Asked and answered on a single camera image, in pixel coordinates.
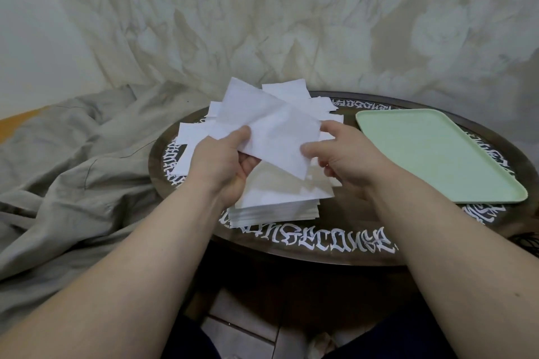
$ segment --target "stack of paper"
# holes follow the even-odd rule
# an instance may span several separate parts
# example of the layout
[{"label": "stack of paper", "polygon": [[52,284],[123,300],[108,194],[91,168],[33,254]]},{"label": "stack of paper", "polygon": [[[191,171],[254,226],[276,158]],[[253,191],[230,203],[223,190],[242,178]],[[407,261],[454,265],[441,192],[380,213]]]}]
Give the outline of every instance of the stack of paper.
[{"label": "stack of paper", "polygon": [[205,123],[180,124],[176,142],[187,148],[172,173],[189,172],[194,147],[206,136],[220,139],[249,125],[251,138],[238,150],[262,162],[248,177],[241,199],[229,208],[231,226],[315,219],[320,199],[333,197],[332,182],[299,147],[333,138],[320,132],[320,120],[342,122],[342,116],[329,113],[336,109],[328,97],[311,98],[303,79],[263,84],[259,90],[232,78],[223,102],[210,104]]}]

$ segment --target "dark pants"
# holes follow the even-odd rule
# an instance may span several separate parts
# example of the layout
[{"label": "dark pants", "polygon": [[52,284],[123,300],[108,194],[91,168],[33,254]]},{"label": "dark pants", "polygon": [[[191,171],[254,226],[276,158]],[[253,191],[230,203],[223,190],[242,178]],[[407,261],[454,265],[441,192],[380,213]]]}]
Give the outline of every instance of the dark pants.
[{"label": "dark pants", "polygon": [[[199,326],[179,315],[162,359],[220,359],[219,353]],[[370,331],[324,356],[353,358],[456,358],[423,299],[405,305]]]}]

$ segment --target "orange surface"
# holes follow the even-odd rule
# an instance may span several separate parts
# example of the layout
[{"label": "orange surface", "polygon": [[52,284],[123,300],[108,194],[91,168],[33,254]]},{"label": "orange surface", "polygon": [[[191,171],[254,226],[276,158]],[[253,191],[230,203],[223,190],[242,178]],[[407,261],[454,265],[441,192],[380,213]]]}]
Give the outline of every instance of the orange surface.
[{"label": "orange surface", "polygon": [[24,112],[13,117],[0,119],[0,142],[9,138],[13,132],[27,119],[36,116],[43,108],[38,110]]}]

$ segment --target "left hand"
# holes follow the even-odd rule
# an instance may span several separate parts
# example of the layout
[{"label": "left hand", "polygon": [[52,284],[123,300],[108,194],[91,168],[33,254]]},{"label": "left hand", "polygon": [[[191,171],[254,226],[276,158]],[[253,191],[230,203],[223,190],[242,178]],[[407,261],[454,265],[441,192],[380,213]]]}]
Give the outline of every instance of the left hand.
[{"label": "left hand", "polygon": [[250,137],[251,129],[245,125],[225,138],[203,139],[193,153],[186,183],[207,185],[223,209],[234,205],[249,173],[260,163],[260,159],[238,152],[238,145]]}]

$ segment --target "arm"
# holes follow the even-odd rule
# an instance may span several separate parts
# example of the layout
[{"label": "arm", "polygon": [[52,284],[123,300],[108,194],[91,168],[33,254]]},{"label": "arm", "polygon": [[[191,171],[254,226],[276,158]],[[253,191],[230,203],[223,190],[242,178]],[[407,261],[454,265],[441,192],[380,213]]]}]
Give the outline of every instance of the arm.
[{"label": "arm", "polygon": [[239,154],[250,136],[206,138],[189,177],[114,251],[0,340],[0,357],[158,358],[225,207],[258,160]]},{"label": "arm", "polygon": [[447,340],[466,358],[539,357],[539,260],[393,164],[355,128],[302,147],[391,230]]}]

